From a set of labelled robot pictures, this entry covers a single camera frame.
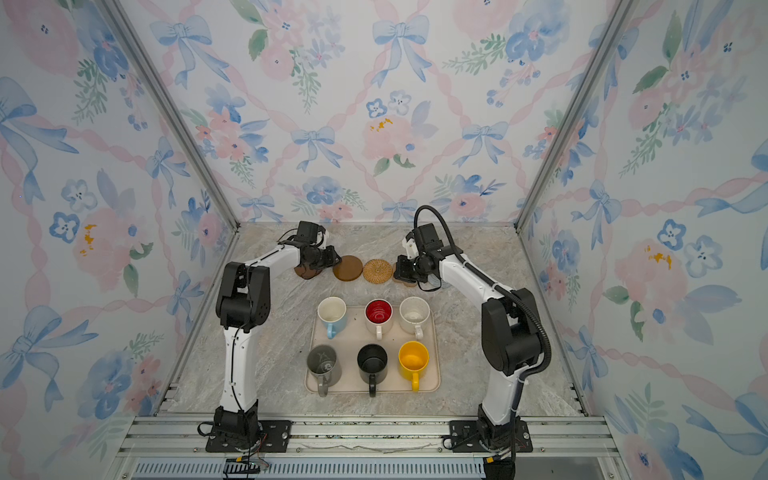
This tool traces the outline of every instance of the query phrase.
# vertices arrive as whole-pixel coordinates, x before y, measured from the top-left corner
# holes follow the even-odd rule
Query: white and blue mug
[[[338,296],[329,296],[317,306],[317,316],[326,326],[328,338],[332,339],[346,326],[346,303]]]

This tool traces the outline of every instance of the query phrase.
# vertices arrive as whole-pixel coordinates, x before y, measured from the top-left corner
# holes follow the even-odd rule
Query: wallpaper
[[[514,220],[613,5],[123,2],[233,210],[277,222]]]
[[[526,225],[634,480],[768,478],[767,18],[639,2]]]
[[[0,478],[101,478],[231,231],[93,4],[0,23]]]

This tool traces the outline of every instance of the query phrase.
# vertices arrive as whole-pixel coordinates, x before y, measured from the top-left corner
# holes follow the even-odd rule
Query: mounting plate
[[[260,453],[285,453],[290,440],[290,420],[259,420],[261,435],[266,434],[264,444],[259,449]],[[208,453],[243,453],[235,448],[235,445],[227,444],[223,437],[209,438],[205,445]]]
[[[449,422],[449,429],[451,435],[445,435],[442,439],[443,441],[451,439],[451,443],[457,445],[453,448],[453,452],[473,453],[488,451],[482,446],[482,443],[480,443],[477,421],[452,420]],[[531,442],[531,435],[528,432],[528,424],[521,419],[518,419],[517,422],[515,422],[515,452],[533,452],[533,443]]]

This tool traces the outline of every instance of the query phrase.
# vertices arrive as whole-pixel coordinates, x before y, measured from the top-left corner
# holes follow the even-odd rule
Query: marble surface
[[[248,224],[232,260],[245,261],[263,255],[280,235],[296,225]],[[554,328],[543,307],[536,279],[511,227],[451,225],[455,242],[465,255],[493,278],[517,289],[527,287],[537,297],[545,329],[554,337]],[[402,238],[406,224],[327,226],[330,243],[340,255],[355,255],[364,263],[383,258],[393,263],[404,253]],[[304,386],[306,354],[310,349],[316,306],[328,296],[339,296],[348,305],[365,305],[384,298],[393,305],[408,296],[429,302],[435,318],[440,358],[440,387],[430,393],[388,393],[372,399],[367,394],[329,394],[320,398]],[[408,288],[391,280],[374,285],[362,276],[353,282],[337,280],[330,269],[311,280],[302,280],[286,271],[272,285],[272,313],[259,327],[257,364],[253,374],[259,391],[260,412],[298,414],[381,414],[381,415],[476,415],[485,396],[490,366],[480,344],[478,310],[455,287],[434,293]],[[210,309],[194,345],[169,410],[212,412],[219,405],[223,387],[224,340],[219,319]],[[553,358],[547,370],[528,378],[520,403],[521,415],[579,415],[571,399],[561,350],[553,344]]]

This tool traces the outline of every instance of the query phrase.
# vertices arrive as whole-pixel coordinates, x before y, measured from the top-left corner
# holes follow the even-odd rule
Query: yellow mug
[[[429,363],[427,347],[419,342],[407,342],[400,347],[397,359],[400,361],[400,375],[410,380],[413,391],[418,392],[419,375]]]

